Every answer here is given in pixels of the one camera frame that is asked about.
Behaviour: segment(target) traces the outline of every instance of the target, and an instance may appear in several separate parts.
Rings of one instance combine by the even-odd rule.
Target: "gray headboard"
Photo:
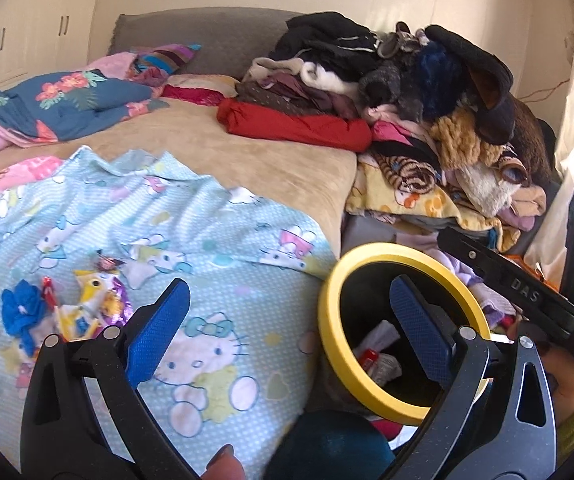
[[[252,7],[160,10],[116,20],[109,54],[169,43],[203,47],[184,72],[242,77],[254,57],[266,56],[298,12]]]

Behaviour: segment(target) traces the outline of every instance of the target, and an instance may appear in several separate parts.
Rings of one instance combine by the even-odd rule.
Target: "striped pillow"
[[[136,60],[136,66],[141,72],[147,70],[149,67],[155,66],[160,70],[164,70],[169,75],[178,72],[184,65],[186,65],[196,52],[200,50],[201,46],[194,44],[184,46],[182,44],[170,44],[159,46],[154,49],[132,49],[135,50],[139,56]]]

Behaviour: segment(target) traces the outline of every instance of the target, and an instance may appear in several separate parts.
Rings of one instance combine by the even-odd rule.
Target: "yellow blanket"
[[[467,231],[488,231],[498,234],[496,248],[509,251],[520,236],[520,231],[503,226],[498,218],[485,218],[474,209],[455,204],[449,195],[436,186],[433,191],[419,195],[394,190],[382,176],[378,163],[371,155],[358,157],[356,180],[345,210],[353,215],[364,216],[368,210],[387,215],[415,215],[429,218],[454,218]]]

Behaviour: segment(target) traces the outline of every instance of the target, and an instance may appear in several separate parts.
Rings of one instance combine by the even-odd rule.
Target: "blue gripper pad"
[[[427,378],[447,389],[453,378],[452,348],[426,309],[427,301],[408,276],[401,275],[391,282],[389,302]]]
[[[189,312],[189,302],[189,286],[176,278],[154,304],[155,313],[127,349],[125,373],[132,388],[153,377],[171,339]]]

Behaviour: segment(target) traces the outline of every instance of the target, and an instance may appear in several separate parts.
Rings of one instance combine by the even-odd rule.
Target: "screw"
[[[60,337],[58,337],[56,334],[51,334],[45,338],[44,344],[47,348],[52,348],[55,345],[57,345],[59,341],[60,341]]]
[[[463,339],[467,339],[467,341],[472,341],[476,338],[475,330],[470,326],[461,326],[458,333],[461,335]]]
[[[528,336],[526,336],[526,335],[520,336],[518,341],[525,348],[534,348],[534,342],[531,339],[529,339]]]
[[[102,332],[105,339],[116,339],[120,335],[120,329],[116,325],[108,326]]]

